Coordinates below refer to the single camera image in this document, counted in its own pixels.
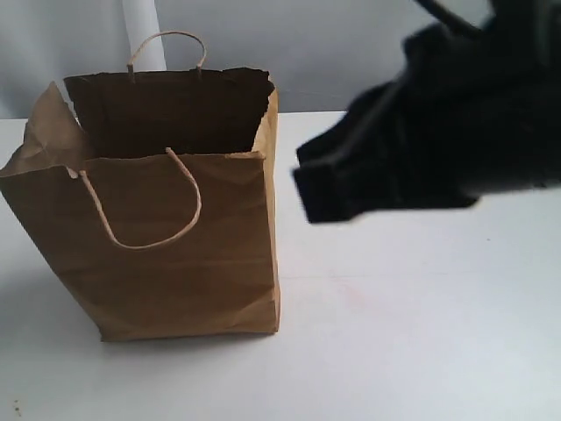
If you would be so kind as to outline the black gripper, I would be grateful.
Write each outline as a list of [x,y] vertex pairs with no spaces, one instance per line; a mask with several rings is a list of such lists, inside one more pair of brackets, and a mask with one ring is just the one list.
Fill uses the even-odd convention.
[[[560,184],[560,4],[494,1],[476,27],[437,1],[436,23],[405,43],[383,162],[432,172],[469,197]],[[296,149],[300,166],[342,144],[394,85],[364,91],[329,130]]]

